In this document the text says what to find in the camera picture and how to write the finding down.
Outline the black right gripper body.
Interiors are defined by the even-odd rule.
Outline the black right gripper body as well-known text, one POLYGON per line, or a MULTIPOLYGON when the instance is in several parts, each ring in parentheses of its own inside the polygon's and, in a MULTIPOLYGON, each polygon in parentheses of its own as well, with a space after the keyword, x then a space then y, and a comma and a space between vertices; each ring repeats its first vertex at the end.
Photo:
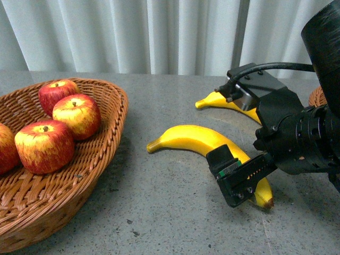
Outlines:
POLYGON ((254 147, 268 152, 282 171, 334 172, 334 115, 327 105, 304 107, 286 87, 259 98, 256 113, 262 128, 254 147))

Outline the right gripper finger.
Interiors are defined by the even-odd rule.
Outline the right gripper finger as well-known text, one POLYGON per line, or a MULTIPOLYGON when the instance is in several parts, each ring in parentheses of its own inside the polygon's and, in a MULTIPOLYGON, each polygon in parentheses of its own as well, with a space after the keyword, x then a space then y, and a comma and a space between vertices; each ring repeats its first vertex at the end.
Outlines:
POLYGON ((235 208, 248 199, 263 208, 274 206, 273 193, 266 176, 277 167, 268 153, 241 163, 238 158, 230 158, 216 166, 217 184, 227 202, 235 208))
POLYGON ((232 155, 226 144, 207 153, 206 160, 214 177, 230 175, 241 166, 241 161, 232 155))

